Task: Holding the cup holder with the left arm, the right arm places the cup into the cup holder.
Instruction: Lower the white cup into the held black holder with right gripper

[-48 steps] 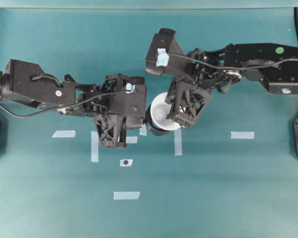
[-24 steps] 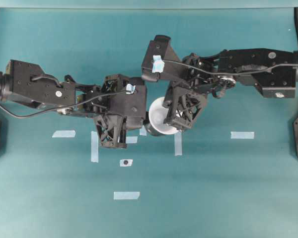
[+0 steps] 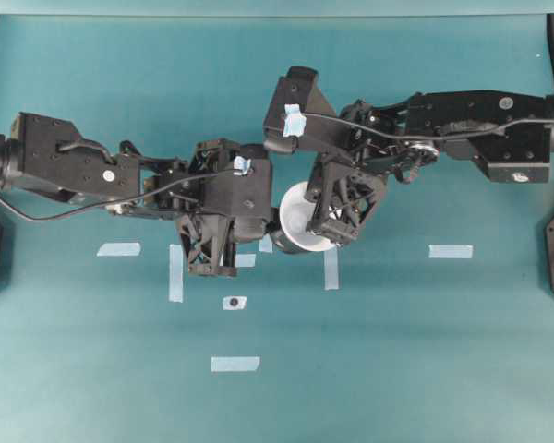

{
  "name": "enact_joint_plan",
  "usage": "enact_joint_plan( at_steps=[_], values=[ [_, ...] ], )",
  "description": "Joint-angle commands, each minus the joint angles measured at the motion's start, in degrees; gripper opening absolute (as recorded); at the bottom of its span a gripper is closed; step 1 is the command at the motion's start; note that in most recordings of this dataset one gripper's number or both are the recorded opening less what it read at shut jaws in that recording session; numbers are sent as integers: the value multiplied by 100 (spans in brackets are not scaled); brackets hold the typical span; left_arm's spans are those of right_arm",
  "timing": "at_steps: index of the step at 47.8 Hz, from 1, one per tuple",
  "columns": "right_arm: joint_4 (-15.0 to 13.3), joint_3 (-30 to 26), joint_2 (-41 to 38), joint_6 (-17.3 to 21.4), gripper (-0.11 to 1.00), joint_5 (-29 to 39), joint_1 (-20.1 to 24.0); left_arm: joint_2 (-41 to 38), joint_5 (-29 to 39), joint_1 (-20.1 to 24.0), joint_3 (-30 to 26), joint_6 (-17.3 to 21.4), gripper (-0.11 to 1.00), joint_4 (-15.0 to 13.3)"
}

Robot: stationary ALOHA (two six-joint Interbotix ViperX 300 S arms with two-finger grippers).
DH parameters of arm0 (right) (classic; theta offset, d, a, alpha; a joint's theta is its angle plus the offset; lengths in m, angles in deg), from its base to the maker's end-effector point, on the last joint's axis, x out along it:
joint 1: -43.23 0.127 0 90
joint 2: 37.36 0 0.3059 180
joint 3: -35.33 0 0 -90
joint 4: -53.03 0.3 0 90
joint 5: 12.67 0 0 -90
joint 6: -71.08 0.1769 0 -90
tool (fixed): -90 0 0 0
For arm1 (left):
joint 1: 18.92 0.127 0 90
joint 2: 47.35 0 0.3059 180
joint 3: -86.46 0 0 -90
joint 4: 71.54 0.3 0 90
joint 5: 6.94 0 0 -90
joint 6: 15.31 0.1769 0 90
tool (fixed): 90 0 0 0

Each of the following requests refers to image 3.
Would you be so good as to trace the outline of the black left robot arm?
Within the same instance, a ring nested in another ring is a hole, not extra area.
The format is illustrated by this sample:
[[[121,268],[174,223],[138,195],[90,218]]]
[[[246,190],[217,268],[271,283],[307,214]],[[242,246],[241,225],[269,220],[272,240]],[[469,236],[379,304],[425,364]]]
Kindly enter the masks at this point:
[[[234,277],[239,245],[271,233],[272,164],[259,144],[200,142],[190,160],[112,153],[66,120],[20,113],[0,134],[0,204],[28,222],[106,210],[173,222],[192,275]]]

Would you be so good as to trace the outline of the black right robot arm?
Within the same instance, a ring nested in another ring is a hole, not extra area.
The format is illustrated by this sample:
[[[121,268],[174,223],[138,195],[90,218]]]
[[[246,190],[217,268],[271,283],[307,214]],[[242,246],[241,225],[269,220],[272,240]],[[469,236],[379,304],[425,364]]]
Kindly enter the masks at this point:
[[[389,178],[412,184],[445,154],[474,164],[491,182],[545,183],[554,152],[554,94],[495,90],[416,93],[374,106],[358,100],[335,116],[311,112],[308,136],[325,142],[306,198],[308,233],[337,246],[358,239]]]

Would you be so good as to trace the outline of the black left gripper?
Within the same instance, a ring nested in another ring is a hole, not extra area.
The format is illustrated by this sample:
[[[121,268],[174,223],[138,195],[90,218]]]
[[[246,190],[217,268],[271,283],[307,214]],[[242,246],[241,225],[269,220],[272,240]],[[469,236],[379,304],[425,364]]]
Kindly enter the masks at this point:
[[[165,187],[161,193],[146,197],[140,204],[140,214],[147,218],[172,220],[185,211],[201,207],[203,184],[208,174],[218,174],[233,168],[240,151],[237,142],[216,138],[197,144],[190,161],[179,158],[141,160],[140,166],[152,172],[143,180],[143,191]],[[187,260],[187,271],[202,277],[236,276],[236,245],[232,240],[233,220],[225,216],[182,216],[177,220],[177,232]],[[279,209],[271,207],[265,223],[265,233],[280,229]]]

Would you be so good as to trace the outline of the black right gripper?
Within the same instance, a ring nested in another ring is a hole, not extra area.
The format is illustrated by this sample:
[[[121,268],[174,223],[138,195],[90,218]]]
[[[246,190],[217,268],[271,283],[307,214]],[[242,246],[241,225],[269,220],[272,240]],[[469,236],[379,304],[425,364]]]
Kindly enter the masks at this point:
[[[434,142],[404,137],[410,101],[377,107],[357,100],[336,113],[348,135],[341,149],[321,152],[313,164],[304,194],[317,204],[309,233],[337,246],[353,243],[385,198],[389,175],[409,184],[437,161]]]

